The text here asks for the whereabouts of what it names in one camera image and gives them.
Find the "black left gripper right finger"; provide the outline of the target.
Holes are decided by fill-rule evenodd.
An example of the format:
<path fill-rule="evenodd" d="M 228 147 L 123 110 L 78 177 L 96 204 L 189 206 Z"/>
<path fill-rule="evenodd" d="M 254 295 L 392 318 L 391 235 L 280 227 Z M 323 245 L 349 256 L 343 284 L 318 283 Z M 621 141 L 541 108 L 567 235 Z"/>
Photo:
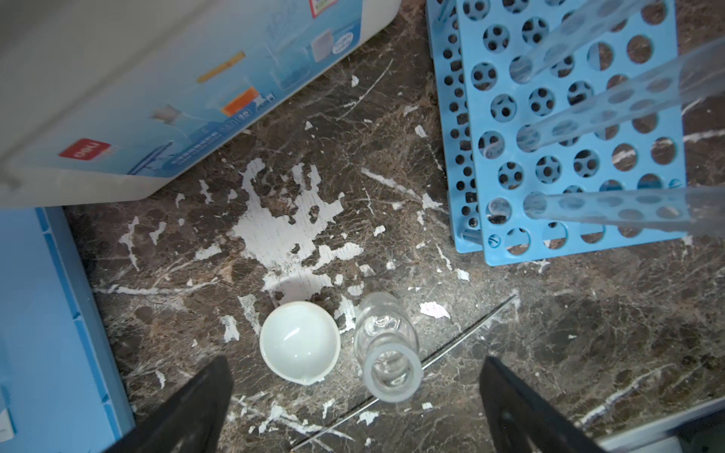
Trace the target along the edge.
<path fill-rule="evenodd" d="M 498 452 L 602 451 L 493 356 L 483 363 L 480 394 Z"/>

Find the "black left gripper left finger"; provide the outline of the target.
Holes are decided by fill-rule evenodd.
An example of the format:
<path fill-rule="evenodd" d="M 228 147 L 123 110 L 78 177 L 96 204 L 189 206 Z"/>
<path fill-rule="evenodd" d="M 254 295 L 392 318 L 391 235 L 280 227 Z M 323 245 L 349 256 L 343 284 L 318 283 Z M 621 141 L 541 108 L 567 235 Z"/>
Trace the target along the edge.
<path fill-rule="evenodd" d="M 215 452 L 226 421 L 233 378 L 214 358 L 109 452 Z"/>

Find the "clear glass beaker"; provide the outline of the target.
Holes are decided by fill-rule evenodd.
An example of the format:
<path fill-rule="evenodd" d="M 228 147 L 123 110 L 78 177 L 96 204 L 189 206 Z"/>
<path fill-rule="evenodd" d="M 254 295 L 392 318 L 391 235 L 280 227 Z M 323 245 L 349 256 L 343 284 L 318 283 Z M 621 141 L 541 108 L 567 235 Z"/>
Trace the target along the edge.
<path fill-rule="evenodd" d="M 410 399 L 423 379 L 417 333 L 392 294 L 368 294 L 358 307 L 354 352 L 368 391 L 386 403 Z"/>

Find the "blue-capped test tube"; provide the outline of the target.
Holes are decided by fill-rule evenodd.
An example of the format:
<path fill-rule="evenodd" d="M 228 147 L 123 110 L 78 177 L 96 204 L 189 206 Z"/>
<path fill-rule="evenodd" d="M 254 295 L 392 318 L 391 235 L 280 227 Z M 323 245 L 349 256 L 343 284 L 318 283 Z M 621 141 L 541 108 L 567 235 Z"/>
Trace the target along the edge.
<path fill-rule="evenodd" d="M 724 39 L 719 38 L 517 133 L 525 152 L 724 91 Z"/>
<path fill-rule="evenodd" d="M 724 236 L 722 187 L 532 194 L 524 211 L 537 220 Z"/>
<path fill-rule="evenodd" d="M 587 1 L 534 49 L 512 62 L 511 78 L 518 84 L 528 83 L 648 4 L 645 0 Z"/>

